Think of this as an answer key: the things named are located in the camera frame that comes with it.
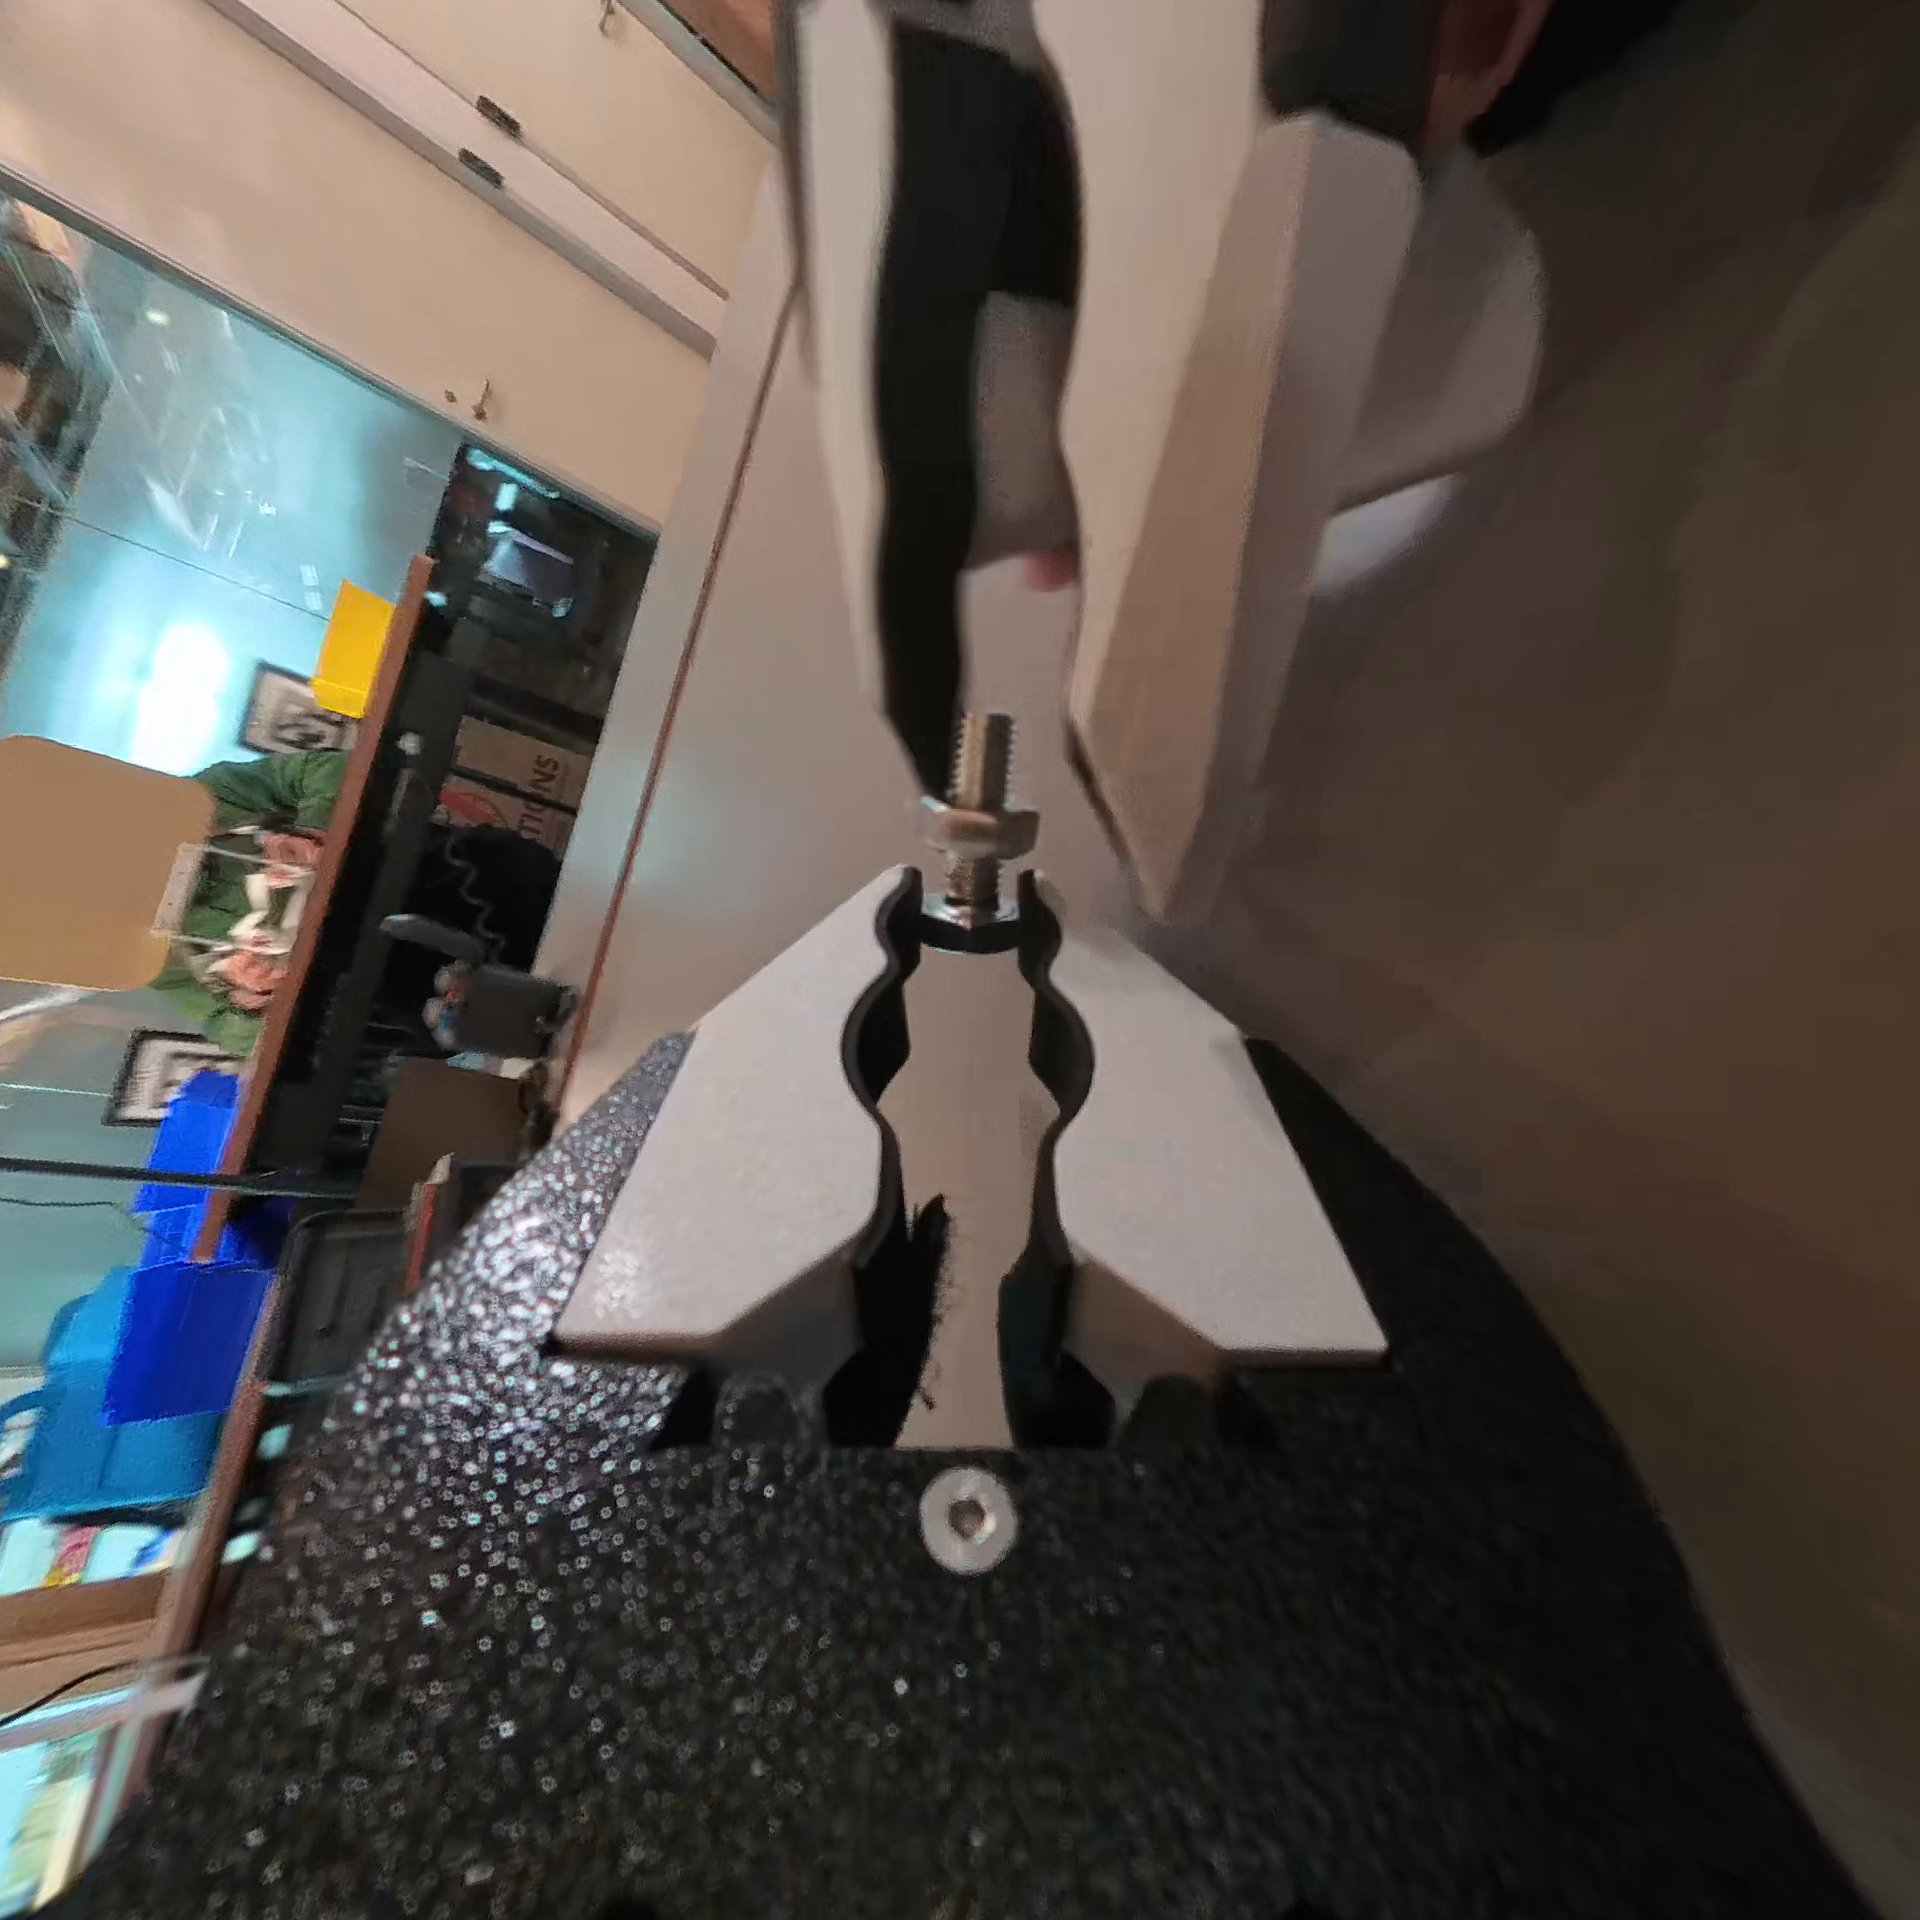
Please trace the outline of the brown cardboard sheet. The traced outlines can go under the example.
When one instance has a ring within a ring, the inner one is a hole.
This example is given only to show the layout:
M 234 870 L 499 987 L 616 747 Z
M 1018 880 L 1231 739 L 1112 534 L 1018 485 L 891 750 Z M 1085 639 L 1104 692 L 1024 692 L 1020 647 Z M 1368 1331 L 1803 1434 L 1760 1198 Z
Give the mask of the brown cardboard sheet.
M 167 963 L 215 802 L 187 774 L 2 740 L 2 979 L 135 991 Z

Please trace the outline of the brown cardboard box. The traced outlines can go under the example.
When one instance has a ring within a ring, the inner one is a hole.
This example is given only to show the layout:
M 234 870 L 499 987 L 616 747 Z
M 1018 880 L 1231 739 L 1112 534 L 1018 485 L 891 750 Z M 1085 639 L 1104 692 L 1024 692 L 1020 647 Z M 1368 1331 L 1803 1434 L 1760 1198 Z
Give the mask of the brown cardboard box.
M 591 757 L 467 717 L 439 790 L 448 826 L 495 827 L 565 856 Z

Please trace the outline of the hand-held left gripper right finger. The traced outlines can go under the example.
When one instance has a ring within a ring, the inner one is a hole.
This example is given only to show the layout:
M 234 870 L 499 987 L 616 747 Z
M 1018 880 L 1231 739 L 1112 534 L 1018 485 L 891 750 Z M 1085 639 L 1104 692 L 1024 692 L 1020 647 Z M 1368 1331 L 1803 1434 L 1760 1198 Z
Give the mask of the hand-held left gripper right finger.
M 1020 878 L 1035 1151 L 1022 1332 L 1050 1370 L 1226 1375 L 1375 1363 L 1386 1332 L 1248 1040 L 1109 931 Z

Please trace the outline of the dark blue plastic bin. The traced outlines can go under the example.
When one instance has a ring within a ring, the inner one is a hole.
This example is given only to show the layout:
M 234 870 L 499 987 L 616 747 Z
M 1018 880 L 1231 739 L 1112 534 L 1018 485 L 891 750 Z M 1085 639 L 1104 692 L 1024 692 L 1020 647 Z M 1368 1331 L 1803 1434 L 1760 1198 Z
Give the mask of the dark blue plastic bin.
M 244 1372 L 294 1203 L 146 1181 L 146 1223 L 103 1390 L 107 1427 L 223 1412 Z

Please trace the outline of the silver hex nut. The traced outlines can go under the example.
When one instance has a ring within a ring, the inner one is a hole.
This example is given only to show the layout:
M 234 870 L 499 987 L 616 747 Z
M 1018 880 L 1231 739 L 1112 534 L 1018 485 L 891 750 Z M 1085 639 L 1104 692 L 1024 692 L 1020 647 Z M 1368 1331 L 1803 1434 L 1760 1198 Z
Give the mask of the silver hex nut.
M 1039 839 L 1034 807 L 963 807 L 933 796 L 919 802 L 919 839 L 942 859 L 1020 859 Z

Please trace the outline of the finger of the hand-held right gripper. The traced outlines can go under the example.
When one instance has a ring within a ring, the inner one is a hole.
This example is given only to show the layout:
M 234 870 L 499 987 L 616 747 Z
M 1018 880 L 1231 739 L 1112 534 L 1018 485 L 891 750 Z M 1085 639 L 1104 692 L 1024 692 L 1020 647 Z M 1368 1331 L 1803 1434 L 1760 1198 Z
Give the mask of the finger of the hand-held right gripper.
M 963 579 L 1076 542 L 1068 112 L 1035 4 L 780 4 L 778 84 L 859 677 L 942 800 L 967 706 Z
M 1079 172 L 1068 724 L 1158 920 L 1202 911 L 1422 212 L 1423 4 L 1035 4 Z

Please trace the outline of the light blue basket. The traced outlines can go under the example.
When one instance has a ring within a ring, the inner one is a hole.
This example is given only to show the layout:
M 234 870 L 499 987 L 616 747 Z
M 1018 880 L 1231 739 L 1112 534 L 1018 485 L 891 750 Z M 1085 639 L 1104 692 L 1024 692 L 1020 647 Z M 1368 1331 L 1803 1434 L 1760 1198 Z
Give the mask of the light blue basket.
M 31 1415 L 20 1466 L 4 1477 L 2 1518 L 84 1519 L 190 1507 L 220 1450 L 222 1412 L 107 1424 L 104 1388 L 135 1271 L 117 1266 L 66 1302 L 40 1349 L 40 1381 L 4 1402 Z

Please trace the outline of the silver steel bolt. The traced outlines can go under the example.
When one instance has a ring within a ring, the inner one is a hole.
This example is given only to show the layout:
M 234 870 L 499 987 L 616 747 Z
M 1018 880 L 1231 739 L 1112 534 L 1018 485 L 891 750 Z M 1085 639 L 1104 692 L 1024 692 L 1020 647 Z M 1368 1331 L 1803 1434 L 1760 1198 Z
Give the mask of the silver steel bolt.
M 979 810 L 1022 807 L 1012 797 L 1015 733 L 1015 717 L 1006 711 L 967 711 L 952 735 L 944 800 Z M 944 887 L 925 906 L 930 919 L 965 933 L 981 933 L 1006 924 L 1015 914 L 1002 898 L 1002 880 L 1018 859 L 952 861 L 940 856 L 940 863 Z

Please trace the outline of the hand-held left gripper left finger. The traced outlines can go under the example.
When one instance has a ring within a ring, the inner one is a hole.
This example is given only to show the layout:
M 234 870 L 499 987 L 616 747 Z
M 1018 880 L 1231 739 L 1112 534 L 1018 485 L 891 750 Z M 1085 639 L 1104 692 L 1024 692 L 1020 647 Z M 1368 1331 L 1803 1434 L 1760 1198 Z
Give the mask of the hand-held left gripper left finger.
M 716 1373 L 835 1373 L 854 1264 L 896 1212 L 891 1136 L 858 1026 L 901 982 L 888 868 L 695 1026 L 555 1325 L 565 1356 Z

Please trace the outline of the yellow box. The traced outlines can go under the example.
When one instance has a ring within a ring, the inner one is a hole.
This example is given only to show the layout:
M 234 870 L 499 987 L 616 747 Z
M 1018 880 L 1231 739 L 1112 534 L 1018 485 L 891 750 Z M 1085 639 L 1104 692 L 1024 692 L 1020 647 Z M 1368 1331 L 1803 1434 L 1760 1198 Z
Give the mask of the yellow box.
M 395 603 L 357 583 L 341 583 L 309 686 L 317 708 L 347 720 L 367 714 L 389 645 Z

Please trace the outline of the brown wooden desk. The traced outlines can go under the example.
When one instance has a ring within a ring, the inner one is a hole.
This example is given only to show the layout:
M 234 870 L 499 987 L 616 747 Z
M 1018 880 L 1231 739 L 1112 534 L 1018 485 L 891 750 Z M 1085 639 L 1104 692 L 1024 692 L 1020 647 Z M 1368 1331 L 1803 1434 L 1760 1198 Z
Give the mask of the brown wooden desk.
M 246 1072 L 243 1075 L 231 1132 L 223 1142 L 223 1156 L 218 1173 L 248 1173 L 261 1156 L 261 1128 L 269 1115 L 271 1095 L 276 1091 L 285 1052 L 294 1038 L 299 1015 L 311 996 L 311 984 L 312 981 L 330 981 L 330 974 L 319 964 L 323 938 L 330 931 L 333 898 L 341 891 L 352 863 L 352 836 L 357 834 L 362 813 L 365 811 L 367 790 L 378 780 L 379 754 L 395 728 L 400 695 L 412 669 L 419 623 L 426 611 L 426 592 L 431 586 L 431 576 L 431 558 L 414 555 L 408 559 L 402 590 L 395 600 L 395 614 L 373 701 L 355 740 L 342 796 L 330 822 L 319 882 L 311 898 L 303 933 L 294 948 L 294 971 L 279 990 L 261 1029 Z M 160 1578 L 151 1632 L 142 1645 L 144 1658 L 154 1666 L 180 1661 L 192 1655 L 202 1639 L 213 1586 L 218 1584 L 223 1562 L 237 1492 L 256 1446 L 261 1408 L 268 1392 L 268 1372 L 271 1366 L 271 1343 L 279 1332 L 280 1314 L 284 1283 L 280 1276 L 274 1272 L 256 1320 L 244 1372 L 223 1412 L 220 1450 L 213 1459 L 207 1484 L 202 1487 L 199 1499 L 187 1514 L 176 1562 Z

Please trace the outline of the person's right hand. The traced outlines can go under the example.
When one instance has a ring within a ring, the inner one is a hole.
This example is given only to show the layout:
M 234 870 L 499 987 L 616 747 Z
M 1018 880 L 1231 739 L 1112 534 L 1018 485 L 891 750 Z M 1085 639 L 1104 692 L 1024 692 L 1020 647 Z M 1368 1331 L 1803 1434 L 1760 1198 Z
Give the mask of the person's right hand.
M 1445 2 L 1431 56 L 1423 155 L 1451 150 L 1525 60 L 1525 2 Z

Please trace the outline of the black framed tag marker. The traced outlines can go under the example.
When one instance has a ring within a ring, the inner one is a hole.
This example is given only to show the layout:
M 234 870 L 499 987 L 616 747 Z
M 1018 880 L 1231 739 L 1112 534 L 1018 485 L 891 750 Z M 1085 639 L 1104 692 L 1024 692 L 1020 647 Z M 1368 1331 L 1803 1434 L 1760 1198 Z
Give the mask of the black framed tag marker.
M 104 1095 L 103 1124 L 112 1128 L 162 1124 L 180 1091 L 203 1072 L 234 1078 L 239 1062 L 192 1031 L 135 1029 Z
M 274 662 L 259 662 L 246 688 L 237 744 L 251 754 L 347 751 L 357 720 L 323 708 L 312 683 Z

